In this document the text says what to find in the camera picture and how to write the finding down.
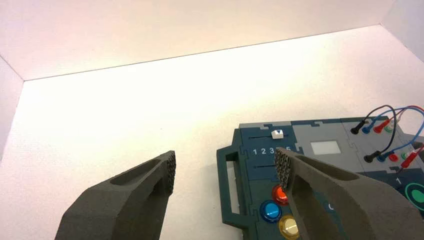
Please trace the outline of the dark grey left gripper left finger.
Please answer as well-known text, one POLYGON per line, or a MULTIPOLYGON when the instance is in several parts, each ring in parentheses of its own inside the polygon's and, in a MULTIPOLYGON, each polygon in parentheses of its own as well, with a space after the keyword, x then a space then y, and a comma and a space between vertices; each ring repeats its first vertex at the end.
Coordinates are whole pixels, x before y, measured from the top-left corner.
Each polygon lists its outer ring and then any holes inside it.
POLYGON ((86 189, 64 212, 57 240, 158 240, 176 175, 170 150, 86 189))

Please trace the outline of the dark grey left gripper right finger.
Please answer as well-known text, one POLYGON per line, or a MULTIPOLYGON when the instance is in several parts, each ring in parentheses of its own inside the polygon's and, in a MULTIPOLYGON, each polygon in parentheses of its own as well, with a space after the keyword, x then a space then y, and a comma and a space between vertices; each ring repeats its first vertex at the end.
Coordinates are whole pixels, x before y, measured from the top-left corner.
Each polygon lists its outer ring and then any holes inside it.
POLYGON ((274 162, 304 240, 421 240, 419 210, 390 185, 278 147, 274 162))

